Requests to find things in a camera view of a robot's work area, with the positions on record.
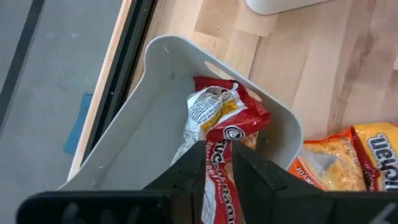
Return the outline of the blue floor tape patch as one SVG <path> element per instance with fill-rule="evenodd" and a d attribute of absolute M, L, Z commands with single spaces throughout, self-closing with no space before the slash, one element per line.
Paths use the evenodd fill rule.
<path fill-rule="evenodd" d="M 77 119 L 63 147 L 63 151 L 71 156 L 75 155 L 92 97 L 90 93 L 83 94 Z"/>

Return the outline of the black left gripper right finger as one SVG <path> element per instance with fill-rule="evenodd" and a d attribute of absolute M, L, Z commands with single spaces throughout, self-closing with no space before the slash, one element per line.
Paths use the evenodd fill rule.
<path fill-rule="evenodd" d="M 233 175 L 247 224 L 323 224 L 322 191 L 239 141 L 232 142 Z"/>

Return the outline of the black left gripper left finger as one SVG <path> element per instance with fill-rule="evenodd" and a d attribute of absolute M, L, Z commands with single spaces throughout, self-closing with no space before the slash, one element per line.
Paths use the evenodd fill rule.
<path fill-rule="evenodd" d="M 145 209 L 145 224 L 202 224 L 205 193 L 206 142 L 196 142 L 146 190 L 162 192 L 160 201 Z"/>

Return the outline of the yellow-red roast beef ramen packet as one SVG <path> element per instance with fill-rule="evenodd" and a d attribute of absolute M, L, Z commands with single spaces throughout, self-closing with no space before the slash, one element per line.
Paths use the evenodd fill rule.
<path fill-rule="evenodd" d="M 398 191 L 398 125 L 355 124 L 351 134 L 366 188 L 370 192 Z"/>

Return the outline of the red beef ramen packet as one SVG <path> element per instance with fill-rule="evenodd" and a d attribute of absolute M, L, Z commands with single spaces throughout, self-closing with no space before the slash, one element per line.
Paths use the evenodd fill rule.
<path fill-rule="evenodd" d="M 268 112 L 236 80 L 194 77 L 195 92 L 187 99 L 184 142 L 173 161 L 197 141 L 206 141 L 205 193 L 202 224 L 244 223 L 233 176 L 234 140 L 255 149 L 259 130 L 270 120 Z"/>

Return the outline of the black metal table frame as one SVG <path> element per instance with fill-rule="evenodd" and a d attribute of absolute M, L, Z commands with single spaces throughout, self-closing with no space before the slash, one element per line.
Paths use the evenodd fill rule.
<path fill-rule="evenodd" d="M 123 0 L 75 152 L 79 166 L 127 100 L 157 0 Z"/>

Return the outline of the orange chicken ramen packet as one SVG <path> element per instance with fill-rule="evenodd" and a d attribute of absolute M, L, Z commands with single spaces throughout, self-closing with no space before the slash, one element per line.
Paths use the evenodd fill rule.
<path fill-rule="evenodd" d="M 325 139 L 304 141 L 288 171 L 321 190 L 366 190 L 348 128 Z"/>

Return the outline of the white plastic bin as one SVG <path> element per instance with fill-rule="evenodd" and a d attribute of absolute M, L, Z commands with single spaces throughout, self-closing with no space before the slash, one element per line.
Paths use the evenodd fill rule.
<path fill-rule="evenodd" d="M 288 168 L 303 143 L 296 115 L 193 42 L 161 35 L 147 45 L 138 85 L 62 190 L 139 190 L 160 176 L 183 143 L 187 98 L 195 90 L 194 76 L 216 78 L 219 71 L 256 93 L 271 112 L 271 122 L 262 130 L 266 141 L 259 154 Z"/>
<path fill-rule="evenodd" d="M 248 7 L 260 15 L 276 14 L 326 1 L 329 0 L 245 0 Z"/>

